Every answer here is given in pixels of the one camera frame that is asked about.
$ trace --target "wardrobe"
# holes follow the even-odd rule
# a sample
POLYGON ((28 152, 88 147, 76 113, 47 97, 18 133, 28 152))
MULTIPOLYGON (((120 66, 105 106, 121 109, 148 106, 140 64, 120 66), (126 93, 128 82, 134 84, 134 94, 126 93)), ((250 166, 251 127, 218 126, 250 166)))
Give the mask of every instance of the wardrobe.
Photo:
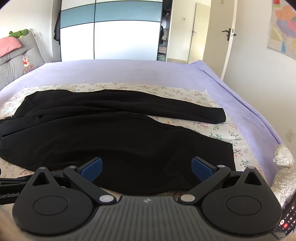
POLYGON ((162 0, 62 0, 62 61, 156 60, 162 0))

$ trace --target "black door handle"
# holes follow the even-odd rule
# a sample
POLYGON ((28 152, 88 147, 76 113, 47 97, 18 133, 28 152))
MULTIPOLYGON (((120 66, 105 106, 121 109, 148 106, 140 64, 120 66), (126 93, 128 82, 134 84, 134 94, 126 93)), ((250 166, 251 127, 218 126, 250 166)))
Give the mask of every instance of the black door handle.
POLYGON ((229 41, 230 40, 230 34, 231 34, 231 28, 229 30, 222 31, 222 33, 223 32, 227 32, 228 33, 226 36, 227 36, 227 41, 229 41))

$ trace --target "fuzzy white cloth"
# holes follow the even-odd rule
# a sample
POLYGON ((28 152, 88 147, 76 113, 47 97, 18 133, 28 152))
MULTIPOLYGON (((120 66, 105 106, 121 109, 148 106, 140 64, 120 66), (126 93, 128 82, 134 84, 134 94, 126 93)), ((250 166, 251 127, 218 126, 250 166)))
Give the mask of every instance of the fuzzy white cloth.
POLYGON ((296 162, 289 149, 278 145, 274 152, 274 162, 279 171, 274 177, 271 189, 284 209, 295 194, 296 189, 296 162))

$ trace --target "bed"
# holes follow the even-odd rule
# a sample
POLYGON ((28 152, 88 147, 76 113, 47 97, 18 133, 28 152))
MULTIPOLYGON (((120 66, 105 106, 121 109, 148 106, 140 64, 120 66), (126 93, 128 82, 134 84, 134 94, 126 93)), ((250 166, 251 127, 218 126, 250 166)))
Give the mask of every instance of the bed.
MULTIPOLYGON (((157 121, 191 128, 234 146, 236 169, 255 166, 271 185, 277 172, 274 149, 282 140, 253 107, 221 81, 202 61, 177 64, 160 61, 81 60, 46 63, 21 76, 0 91, 0 118, 12 115, 26 95, 47 89, 144 91, 197 104, 222 107, 225 124, 152 117, 157 121)), ((31 172, 0 160, 1 177, 31 172)))

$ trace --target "pink pillow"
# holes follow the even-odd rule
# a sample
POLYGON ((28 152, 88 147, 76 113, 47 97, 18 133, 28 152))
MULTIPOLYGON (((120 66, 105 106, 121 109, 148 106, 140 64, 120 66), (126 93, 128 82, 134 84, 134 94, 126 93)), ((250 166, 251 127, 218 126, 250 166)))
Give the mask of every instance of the pink pillow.
POLYGON ((0 39, 0 58, 21 46, 22 45, 15 37, 5 37, 0 39))

